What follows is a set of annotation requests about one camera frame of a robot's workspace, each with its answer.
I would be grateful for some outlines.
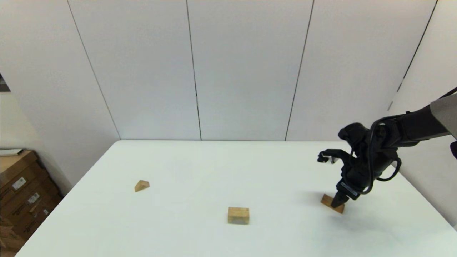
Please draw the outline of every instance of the white table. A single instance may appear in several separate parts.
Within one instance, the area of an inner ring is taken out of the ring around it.
[[[457,232],[400,174],[375,182],[343,215],[322,205],[342,165],[316,161],[327,148],[349,150],[345,142],[119,141],[16,257],[457,256]],[[150,187],[135,193],[140,179]],[[248,207],[250,224],[228,224],[229,206]]]

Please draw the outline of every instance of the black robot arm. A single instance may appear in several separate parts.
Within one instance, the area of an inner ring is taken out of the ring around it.
[[[356,200],[361,194],[369,193],[374,180],[392,179],[401,166],[397,155],[398,147],[414,146],[422,140],[449,134],[449,130],[433,115],[430,105],[415,112],[381,118],[375,121],[370,129],[360,123],[344,127],[338,137],[351,146],[351,153],[340,149],[327,149],[320,152],[318,158],[319,162],[334,163],[337,159],[343,161],[341,180],[336,184],[338,192],[332,207],[340,206],[349,198]],[[455,148],[456,142],[451,145],[454,155]],[[394,161],[397,162],[397,167],[391,177],[380,178],[383,171]]]

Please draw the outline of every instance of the panel seam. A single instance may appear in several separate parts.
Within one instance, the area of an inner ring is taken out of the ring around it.
[[[70,6],[69,0],[67,0],[67,4],[68,4],[68,8],[70,9],[71,17],[73,18],[74,26],[76,27],[76,31],[78,32],[78,36],[80,37],[81,44],[83,45],[83,49],[84,49],[84,52],[86,54],[87,60],[89,61],[90,68],[92,69],[92,73],[94,74],[95,81],[97,82],[98,89],[100,90],[101,97],[103,98],[103,101],[105,102],[105,105],[106,105],[106,108],[108,110],[108,113],[110,114],[111,120],[113,121],[113,125],[114,125],[114,128],[116,129],[117,136],[119,137],[119,139],[122,139],[121,135],[119,134],[119,130],[117,129],[116,123],[114,122],[113,115],[111,114],[111,110],[108,107],[108,103],[106,102],[105,96],[103,95],[103,91],[101,90],[100,83],[98,82],[97,75],[95,74],[95,71],[94,71],[94,67],[92,66],[92,63],[90,62],[90,58],[89,58],[89,55],[87,54],[87,50],[85,48],[85,45],[84,45],[84,42],[83,42],[83,38],[81,37],[80,30],[78,28],[78,25],[76,24],[76,20],[74,19],[73,11],[71,10],[71,6]]]
[[[400,82],[400,85],[397,89],[397,93],[400,90],[401,85],[403,84],[403,81],[406,77],[406,74],[408,73],[409,68],[411,67],[411,64],[413,63],[414,57],[416,56],[417,50],[419,49],[420,43],[422,42],[422,39],[424,38],[425,32],[427,31],[428,25],[430,24],[431,17],[433,16],[433,12],[435,11],[436,5],[438,4],[438,0],[436,0],[435,5],[433,6],[433,9],[431,10],[431,14],[429,17],[429,20],[427,22],[427,25],[425,26],[424,33],[422,33],[422,36],[420,37],[419,44],[417,44],[416,50],[414,51],[413,57],[411,58],[411,61],[409,62],[408,68],[406,69],[406,72],[404,73],[403,79]]]
[[[200,131],[200,140],[202,140],[202,128],[200,126],[200,111],[198,109],[197,79],[195,77],[194,51],[192,48],[191,19],[189,17],[189,4],[187,3],[187,0],[186,0],[186,10],[187,10],[187,24],[189,26],[189,40],[191,42],[192,71],[194,73],[195,102],[197,103],[198,131]]]
[[[300,71],[302,70],[303,56],[305,54],[306,41],[308,39],[309,25],[311,24],[311,17],[313,16],[313,9],[314,9],[314,0],[311,5],[311,11],[309,14],[308,28],[306,29],[305,43],[303,44],[302,58],[300,60],[300,66],[298,67],[297,82],[295,83],[295,91],[293,92],[292,106],[290,108],[289,121],[287,123],[286,137],[284,138],[284,141],[287,140],[287,133],[289,132],[290,119],[292,117],[292,110],[293,110],[293,102],[295,101],[295,94],[297,93],[298,79],[300,78]]]

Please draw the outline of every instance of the white wall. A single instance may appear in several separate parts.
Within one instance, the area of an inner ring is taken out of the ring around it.
[[[70,0],[121,139],[200,139],[186,1]]]
[[[457,1],[438,1],[389,114],[414,111],[457,86]],[[402,174],[451,223],[457,224],[457,160],[452,136],[399,149]]]
[[[67,1],[0,2],[0,72],[74,185],[117,140]]]
[[[72,188],[10,92],[0,93],[0,148],[34,150],[63,194]]]
[[[203,140],[284,140],[311,0],[188,0]]]
[[[315,1],[287,140],[339,140],[385,116],[435,2]]]

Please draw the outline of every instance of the cardboard box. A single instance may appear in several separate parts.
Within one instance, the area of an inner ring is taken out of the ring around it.
[[[55,195],[47,203],[39,203],[34,211],[30,211],[29,214],[26,214],[22,218],[19,225],[0,226],[0,237],[27,241],[58,203],[60,203],[60,200],[60,196]]]
[[[36,177],[34,180],[29,182],[27,186],[25,186],[20,193],[13,196],[8,202],[0,201],[0,225],[14,225],[13,223],[9,222],[8,220],[4,220],[4,216],[7,216],[11,209],[19,207],[22,204],[22,199],[26,195],[30,195],[34,193],[34,190],[41,185],[42,182],[48,177],[48,173],[41,173]]]
[[[26,241],[22,239],[0,238],[0,243],[5,250],[16,252],[22,248]]]
[[[22,217],[40,202],[48,202],[58,193],[54,183],[46,178],[31,193],[20,193],[0,209],[0,225],[18,225]]]
[[[36,161],[22,170],[13,179],[0,187],[0,203],[5,205],[15,195],[25,189],[35,178],[46,177],[46,170],[42,169]]]
[[[23,151],[16,156],[0,157],[0,187],[14,179],[21,171],[35,162],[38,157],[33,151]]]

